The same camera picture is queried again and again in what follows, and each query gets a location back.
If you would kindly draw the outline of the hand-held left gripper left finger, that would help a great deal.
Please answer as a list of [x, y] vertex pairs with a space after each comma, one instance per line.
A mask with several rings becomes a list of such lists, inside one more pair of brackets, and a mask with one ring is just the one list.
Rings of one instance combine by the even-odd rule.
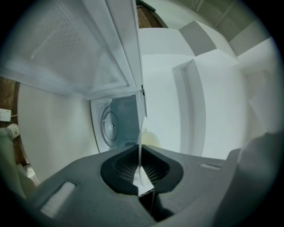
[[149, 227], [133, 178], [138, 146], [78, 159], [42, 182], [28, 200], [43, 227]]

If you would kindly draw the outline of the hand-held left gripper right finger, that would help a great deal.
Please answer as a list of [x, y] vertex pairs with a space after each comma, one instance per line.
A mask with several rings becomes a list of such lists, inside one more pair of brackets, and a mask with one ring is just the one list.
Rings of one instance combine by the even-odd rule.
[[187, 215], [178, 217], [178, 213], [208, 189], [225, 164], [234, 161], [238, 153], [239, 149], [235, 149], [226, 160], [220, 160], [144, 145], [142, 167], [154, 188], [142, 194], [141, 203], [156, 220], [156, 226], [189, 226]]

